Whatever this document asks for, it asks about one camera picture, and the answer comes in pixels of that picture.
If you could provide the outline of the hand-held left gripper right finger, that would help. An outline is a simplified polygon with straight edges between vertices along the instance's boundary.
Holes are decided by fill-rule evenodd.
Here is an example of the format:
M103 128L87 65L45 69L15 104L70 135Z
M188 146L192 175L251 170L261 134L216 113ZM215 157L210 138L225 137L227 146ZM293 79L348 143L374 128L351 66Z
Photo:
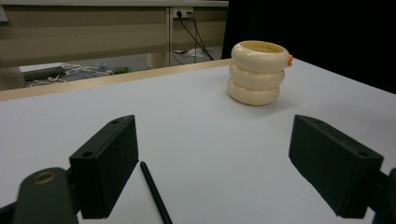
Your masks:
M297 115L289 158L337 216L365 216L382 155L324 121Z

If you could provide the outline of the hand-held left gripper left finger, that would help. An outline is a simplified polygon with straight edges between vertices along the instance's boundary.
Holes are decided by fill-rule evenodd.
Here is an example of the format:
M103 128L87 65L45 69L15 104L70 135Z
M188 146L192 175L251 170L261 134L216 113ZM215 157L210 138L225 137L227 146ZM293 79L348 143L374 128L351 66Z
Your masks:
M134 115L111 120L69 161L82 217L109 217L139 161Z

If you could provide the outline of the black pen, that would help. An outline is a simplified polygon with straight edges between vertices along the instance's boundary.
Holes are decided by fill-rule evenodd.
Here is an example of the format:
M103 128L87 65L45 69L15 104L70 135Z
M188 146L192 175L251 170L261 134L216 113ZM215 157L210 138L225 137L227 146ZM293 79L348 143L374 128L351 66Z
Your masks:
M148 189L150 191L152 199L155 202L157 210L158 210L160 217L163 221L163 224L174 224L169 213L168 213L168 210L163 202L163 198L157 189L154 179L150 173L150 170L144 161L140 162L140 168L142 170L143 176L144 176L146 183L148 185Z

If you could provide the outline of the cream ringed pen holder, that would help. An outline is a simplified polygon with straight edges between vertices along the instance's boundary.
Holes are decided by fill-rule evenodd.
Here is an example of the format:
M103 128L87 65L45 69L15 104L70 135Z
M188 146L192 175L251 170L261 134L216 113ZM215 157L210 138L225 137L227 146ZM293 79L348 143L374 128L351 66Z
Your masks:
M280 94L285 69L292 60L293 56L278 44L242 41L231 52L227 92L246 105L269 105Z

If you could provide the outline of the white table sheet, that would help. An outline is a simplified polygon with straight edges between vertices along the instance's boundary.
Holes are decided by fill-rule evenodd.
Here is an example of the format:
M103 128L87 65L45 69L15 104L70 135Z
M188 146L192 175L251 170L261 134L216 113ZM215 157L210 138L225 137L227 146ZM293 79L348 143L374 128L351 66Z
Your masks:
M22 180L134 115L139 157L175 224L370 224L342 219L289 159L293 118L321 119L396 167L396 94L302 61L272 105L226 92L228 64L197 63L0 91L0 207Z

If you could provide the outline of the green plastic bottle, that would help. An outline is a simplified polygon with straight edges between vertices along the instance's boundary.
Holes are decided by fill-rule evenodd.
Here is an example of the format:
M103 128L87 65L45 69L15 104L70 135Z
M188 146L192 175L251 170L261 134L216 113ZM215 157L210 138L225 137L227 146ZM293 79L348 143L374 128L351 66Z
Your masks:
M132 71L132 68L129 66L118 66L118 67L114 67L112 69L112 73L114 75L126 74L126 73L130 73L131 71Z

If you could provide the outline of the grey cylinder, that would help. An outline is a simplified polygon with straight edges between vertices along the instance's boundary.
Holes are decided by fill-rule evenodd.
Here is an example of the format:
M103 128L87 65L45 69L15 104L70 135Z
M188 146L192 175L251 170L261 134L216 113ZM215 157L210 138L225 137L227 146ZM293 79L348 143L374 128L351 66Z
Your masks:
M29 81L33 79L38 79L42 77L48 77L48 76L55 76L62 74L65 71L64 68L61 66L59 67L51 67L51 68L43 68L43 69L38 69L38 70L32 70L32 71L25 71L22 73L24 80Z

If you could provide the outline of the white wall socket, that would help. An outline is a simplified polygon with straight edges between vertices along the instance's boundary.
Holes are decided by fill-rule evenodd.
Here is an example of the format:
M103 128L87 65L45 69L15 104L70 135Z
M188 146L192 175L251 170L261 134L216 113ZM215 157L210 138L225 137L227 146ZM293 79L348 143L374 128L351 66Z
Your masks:
M193 13L192 7L174 7L173 8L173 17L175 19L188 18L192 13Z

